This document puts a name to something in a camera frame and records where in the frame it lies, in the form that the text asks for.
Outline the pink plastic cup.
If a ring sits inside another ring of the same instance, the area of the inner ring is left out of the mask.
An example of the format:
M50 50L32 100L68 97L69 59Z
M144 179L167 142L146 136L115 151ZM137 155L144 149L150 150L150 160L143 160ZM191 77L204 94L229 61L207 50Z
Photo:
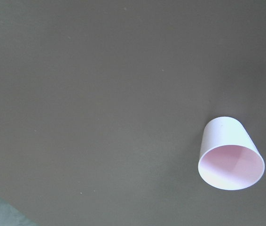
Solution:
M262 178L265 162L244 126L222 116L209 121L203 130L198 172L215 188L241 190Z

